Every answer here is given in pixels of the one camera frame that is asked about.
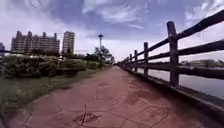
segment bush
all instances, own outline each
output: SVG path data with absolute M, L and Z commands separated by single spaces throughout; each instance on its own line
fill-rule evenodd
M 58 62 L 51 58 L 17 57 L 5 65 L 7 77 L 40 77 L 54 76 L 57 72 Z
M 89 69 L 97 69 L 99 67 L 99 64 L 96 62 L 90 62 L 88 65 Z
M 67 59 L 62 61 L 61 68 L 77 69 L 77 71 L 85 71 L 86 64 L 82 60 Z

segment wooden fence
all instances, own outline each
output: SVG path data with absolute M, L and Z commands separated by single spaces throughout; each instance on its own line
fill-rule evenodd
M 117 65 L 123 69 L 137 72 L 138 68 L 144 69 L 144 76 L 148 77 L 148 70 L 163 70 L 170 72 L 170 85 L 179 85 L 179 74 L 195 75 L 207 78 L 224 79 L 224 70 L 208 69 L 208 68 L 187 68 L 179 65 L 179 56 L 193 55 L 207 52 L 224 50 L 224 40 L 207 43 L 204 45 L 190 47 L 178 50 L 178 40 L 191 36 L 200 32 L 212 25 L 224 21 L 224 10 L 201 20 L 199 23 L 184 30 L 181 33 L 176 33 L 174 22 L 167 23 L 168 38 L 148 48 L 148 43 L 144 43 L 144 51 L 134 51 L 134 56 L 130 54 L 125 60 L 118 62 Z M 150 52 L 169 43 L 170 51 L 154 56 L 149 56 Z M 138 56 L 144 55 L 143 59 L 138 59 Z M 149 60 L 161 59 L 170 57 L 168 63 L 149 63 Z

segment paved path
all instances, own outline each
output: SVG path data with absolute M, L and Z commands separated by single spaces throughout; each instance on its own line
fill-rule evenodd
M 12 128 L 221 128 L 175 98 L 113 67 L 35 100 Z

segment green hedge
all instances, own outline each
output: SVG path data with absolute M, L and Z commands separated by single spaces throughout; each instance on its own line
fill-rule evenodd
M 87 62 L 80 59 L 65 59 L 47 57 L 8 57 L 4 61 L 4 73 L 7 78 L 36 78 L 55 75 L 76 75 L 79 71 L 97 69 L 97 62 Z

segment distant building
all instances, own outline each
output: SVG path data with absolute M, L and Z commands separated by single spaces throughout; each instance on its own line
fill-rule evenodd
M 3 45 L 3 43 L 0 42 L 0 50 L 5 50 L 5 46 Z M 5 56 L 5 53 L 3 52 L 0 52 L 0 57 L 4 57 Z
M 32 52 L 33 50 L 42 50 L 44 52 L 59 52 L 60 40 L 57 39 L 55 33 L 53 37 L 47 36 L 44 32 L 42 36 L 32 35 L 29 31 L 28 35 L 22 35 L 17 32 L 16 37 L 12 38 L 11 51 L 13 52 Z
M 193 67 L 213 67 L 215 65 L 215 61 L 208 59 L 208 60 L 195 60 L 190 62 L 190 66 Z
M 64 53 L 74 53 L 74 43 L 75 43 L 75 33 L 74 32 L 65 32 L 63 39 L 63 51 Z

